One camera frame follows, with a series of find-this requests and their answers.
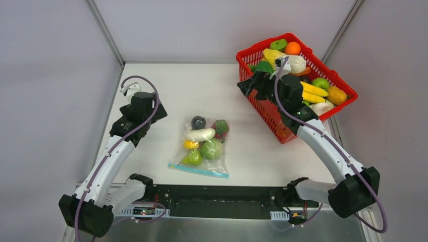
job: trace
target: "white tabletop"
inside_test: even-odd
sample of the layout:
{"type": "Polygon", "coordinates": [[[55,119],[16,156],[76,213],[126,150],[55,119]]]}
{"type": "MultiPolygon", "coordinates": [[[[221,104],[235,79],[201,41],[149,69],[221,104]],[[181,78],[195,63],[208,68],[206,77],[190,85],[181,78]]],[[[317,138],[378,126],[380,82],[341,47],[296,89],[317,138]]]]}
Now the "white tabletop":
{"type": "MultiPolygon", "coordinates": [[[[155,184],[212,186],[285,186],[306,176],[333,183],[327,168],[300,139],[280,144],[272,131],[246,99],[236,83],[235,64],[126,64],[121,81],[131,75],[143,76],[156,86],[168,116],[150,127],[128,157],[114,183],[124,183],[139,173],[155,184]],[[186,116],[201,115],[230,122],[226,144],[226,166],[230,177],[217,178],[168,168],[181,146],[181,130],[186,116]]],[[[140,79],[143,91],[152,89],[140,79]]],[[[121,117],[119,108],[128,104],[119,91],[113,103],[100,153],[112,124],[121,117]]],[[[324,125],[330,131],[328,122],[324,125]]]]}

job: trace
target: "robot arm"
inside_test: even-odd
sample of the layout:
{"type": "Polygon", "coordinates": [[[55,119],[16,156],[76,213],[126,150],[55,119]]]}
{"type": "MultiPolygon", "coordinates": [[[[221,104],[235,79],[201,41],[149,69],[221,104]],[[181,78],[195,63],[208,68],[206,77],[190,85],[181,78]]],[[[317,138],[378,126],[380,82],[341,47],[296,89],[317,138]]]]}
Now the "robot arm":
{"type": "MultiPolygon", "coordinates": [[[[277,69],[285,66],[284,61],[287,60],[277,59],[277,69]]],[[[256,71],[251,78],[238,83],[237,86],[245,96],[249,96],[255,89],[257,100],[269,100],[277,107],[279,107],[277,101],[279,100],[288,115],[294,117],[290,118],[278,108],[284,125],[311,147],[334,178],[334,184],[315,182],[306,177],[292,181],[287,185],[288,191],[295,191],[294,195],[289,197],[290,200],[313,200],[329,204],[343,218],[349,217],[375,202],[374,197],[363,185],[358,175],[361,175],[377,194],[380,179],[378,171],[374,167],[365,168],[340,147],[330,134],[325,132],[318,116],[312,109],[302,104],[303,87],[299,77],[291,74],[280,75],[278,85],[275,87],[272,76],[256,71]],[[320,130],[321,133],[314,131],[312,127],[320,130]],[[344,155],[355,166],[359,174],[356,174],[348,165],[343,158],[344,155]]]]}
{"type": "Polygon", "coordinates": [[[59,202],[68,226],[75,227],[78,224],[79,230],[96,237],[107,233],[113,218],[126,206],[142,197],[151,197],[153,180],[138,174],[131,175],[125,185],[115,192],[108,194],[108,191],[123,163],[150,126],[167,116],[161,103],[157,104],[156,113],[153,114],[156,95],[141,92],[137,83],[121,91],[128,97],[130,104],[120,108],[122,117],[113,124],[101,158],[74,194],[63,195],[59,202]]]}

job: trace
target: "white wall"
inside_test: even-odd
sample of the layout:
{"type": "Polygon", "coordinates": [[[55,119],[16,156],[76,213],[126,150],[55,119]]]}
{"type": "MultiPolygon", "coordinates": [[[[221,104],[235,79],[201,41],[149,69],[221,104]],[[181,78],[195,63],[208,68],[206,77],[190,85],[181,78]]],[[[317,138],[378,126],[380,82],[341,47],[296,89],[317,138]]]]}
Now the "white wall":
{"type": "Polygon", "coordinates": [[[428,237],[427,12],[426,0],[366,1],[328,62],[359,94],[337,118],[346,148],[381,173],[385,241],[428,237]]]}
{"type": "Polygon", "coordinates": [[[236,62],[236,53],[294,33],[322,57],[354,0],[100,0],[126,61],[236,62]]]}
{"type": "Polygon", "coordinates": [[[56,241],[120,67],[85,1],[0,1],[1,241],[56,241]]]}

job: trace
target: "red basket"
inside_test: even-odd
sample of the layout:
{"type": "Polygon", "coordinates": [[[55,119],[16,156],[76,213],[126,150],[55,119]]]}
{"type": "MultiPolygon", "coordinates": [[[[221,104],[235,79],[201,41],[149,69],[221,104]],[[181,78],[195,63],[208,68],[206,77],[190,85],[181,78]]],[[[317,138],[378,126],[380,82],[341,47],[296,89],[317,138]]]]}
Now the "red basket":
{"type": "MultiPolygon", "coordinates": [[[[337,72],[334,70],[330,70],[327,68],[315,55],[312,54],[312,49],[307,47],[302,41],[300,41],[296,36],[291,33],[283,34],[281,36],[270,38],[264,40],[260,43],[253,45],[251,48],[240,51],[236,54],[236,60],[239,63],[239,80],[245,81],[250,78],[253,73],[251,72],[248,65],[257,65],[261,59],[263,58],[263,50],[269,48],[271,43],[279,40],[285,39],[287,42],[297,42],[300,44],[301,53],[300,55],[306,60],[306,66],[311,68],[311,71],[307,76],[311,78],[311,80],[322,77],[328,80],[331,86],[337,86],[346,94],[350,95],[348,100],[332,110],[324,113],[319,118],[321,121],[325,121],[331,116],[337,114],[342,108],[351,102],[355,101],[358,98],[358,94],[348,85],[342,78],[339,77],[337,72]]],[[[275,105],[270,103],[269,101],[258,101],[254,97],[257,91],[253,91],[251,95],[248,97],[248,100],[253,104],[254,108],[260,114],[260,116],[264,119],[269,128],[274,132],[275,136],[281,142],[281,144],[285,144],[288,141],[296,138],[293,133],[284,126],[281,121],[281,116],[278,113],[278,109],[275,105]]]]}

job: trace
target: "pear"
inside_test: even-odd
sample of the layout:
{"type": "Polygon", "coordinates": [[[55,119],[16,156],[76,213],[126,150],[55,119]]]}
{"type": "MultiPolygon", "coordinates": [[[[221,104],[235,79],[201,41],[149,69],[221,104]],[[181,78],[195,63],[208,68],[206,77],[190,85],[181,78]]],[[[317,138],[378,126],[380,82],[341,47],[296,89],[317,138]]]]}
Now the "pear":
{"type": "Polygon", "coordinates": [[[190,153],[181,160],[181,163],[188,165],[201,165],[202,155],[199,150],[191,150],[190,153]]]}

